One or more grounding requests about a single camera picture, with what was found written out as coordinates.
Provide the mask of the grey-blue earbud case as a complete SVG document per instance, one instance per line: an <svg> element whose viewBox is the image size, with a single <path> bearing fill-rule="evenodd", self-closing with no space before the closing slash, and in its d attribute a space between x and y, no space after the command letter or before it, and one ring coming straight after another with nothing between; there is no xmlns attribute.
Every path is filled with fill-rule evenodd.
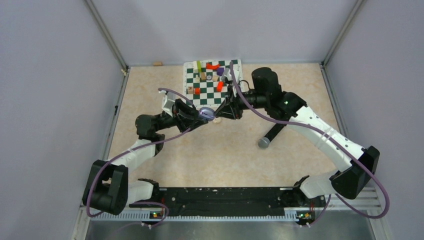
<svg viewBox="0 0 424 240"><path fill-rule="evenodd" d="M215 119L215 110L210 107L201 107L198 110L198 115L207 121L213 121Z"/></svg>

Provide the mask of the cream earbud charging case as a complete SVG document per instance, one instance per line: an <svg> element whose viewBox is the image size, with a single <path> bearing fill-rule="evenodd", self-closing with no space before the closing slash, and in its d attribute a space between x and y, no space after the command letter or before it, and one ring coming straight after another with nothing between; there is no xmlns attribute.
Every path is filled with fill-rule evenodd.
<svg viewBox="0 0 424 240"><path fill-rule="evenodd" d="M222 122L222 119L221 119L221 118L215 118L212 122L213 122L214 124L219 124L219 123L221 123L221 122Z"/></svg>

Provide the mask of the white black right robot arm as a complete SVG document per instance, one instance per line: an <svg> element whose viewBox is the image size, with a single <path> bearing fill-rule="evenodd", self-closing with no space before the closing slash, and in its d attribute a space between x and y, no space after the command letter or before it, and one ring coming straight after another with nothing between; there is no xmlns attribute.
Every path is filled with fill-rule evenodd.
<svg viewBox="0 0 424 240"><path fill-rule="evenodd" d="M294 186L293 200L307 206L315 197L339 194L353 200L370 181L367 172L375 173L380 152L364 148L339 133L322 120L305 100L283 91L278 75L269 67L251 73L253 89L242 92L235 84L241 81L236 70L226 68L221 79L228 85L223 103L215 111L218 118L238 120L244 110L264 109L277 125L288 127L308 139L332 160L336 169L315 176L305 176Z"/></svg>

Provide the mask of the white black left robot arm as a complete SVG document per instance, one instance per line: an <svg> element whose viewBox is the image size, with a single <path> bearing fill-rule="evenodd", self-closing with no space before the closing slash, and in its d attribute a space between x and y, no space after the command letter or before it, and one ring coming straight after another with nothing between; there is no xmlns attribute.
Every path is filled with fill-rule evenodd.
<svg viewBox="0 0 424 240"><path fill-rule="evenodd" d="M135 120L138 139L127 150L109 160L96 160L90 169L82 203L86 213L95 217L90 209L100 213L120 214L126 206L143 201L154 207L160 202L156 183L138 180L129 183L129 174L145 161L157 156L168 139L159 131L176 127L179 135L206 125L208 119L193 106L181 99L171 104L170 110L157 115L142 114Z"/></svg>

